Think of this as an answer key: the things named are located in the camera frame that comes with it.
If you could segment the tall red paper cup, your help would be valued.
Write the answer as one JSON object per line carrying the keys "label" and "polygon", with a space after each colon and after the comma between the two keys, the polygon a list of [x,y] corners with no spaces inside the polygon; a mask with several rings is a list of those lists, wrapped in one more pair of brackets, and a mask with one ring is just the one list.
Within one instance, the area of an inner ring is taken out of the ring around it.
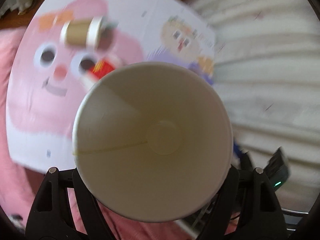
{"label": "tall red paper cup", "polygon": [[203,78],[142,62],[110,72],[88,91],[72,143],[80,177],[99,202],[158,223],[186,217],[217,194],[231,166],[233,133]]}

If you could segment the small red paper cup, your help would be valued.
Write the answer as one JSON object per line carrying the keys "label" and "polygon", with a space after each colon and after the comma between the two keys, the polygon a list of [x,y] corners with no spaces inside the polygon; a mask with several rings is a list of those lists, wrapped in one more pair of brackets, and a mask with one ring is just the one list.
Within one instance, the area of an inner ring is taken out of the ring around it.
{"label": "small red paper cup", "polygon": [[82,76],[81,83],[89,91],[100,79],[108,73],[121,67],[123,62],[118,57],[107,57],[98,61]]}

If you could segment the brown kraft paper cup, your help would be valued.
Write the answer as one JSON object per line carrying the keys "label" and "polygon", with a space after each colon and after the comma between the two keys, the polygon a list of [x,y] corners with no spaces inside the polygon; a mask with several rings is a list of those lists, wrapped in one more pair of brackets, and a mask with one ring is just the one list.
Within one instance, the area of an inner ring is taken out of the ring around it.
{"label": "brown kraft paper cup", "polygon": [[67,46],[95,49],[99,46],[105,28],[106,20],[103,16],[71,20],[63,25],[60,42]]}

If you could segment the white floral curtain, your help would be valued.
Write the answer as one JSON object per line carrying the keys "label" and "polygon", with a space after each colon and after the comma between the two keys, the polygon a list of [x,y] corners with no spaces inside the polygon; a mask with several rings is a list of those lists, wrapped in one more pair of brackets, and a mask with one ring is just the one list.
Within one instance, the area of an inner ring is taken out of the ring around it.
{"label": "white floral curtain", "polygon": [[276,149],[290,177],[282,207],[319,194],[319,20],[308,0],[188,0],[214,28],[214,88],[236,142],[263,167]]}

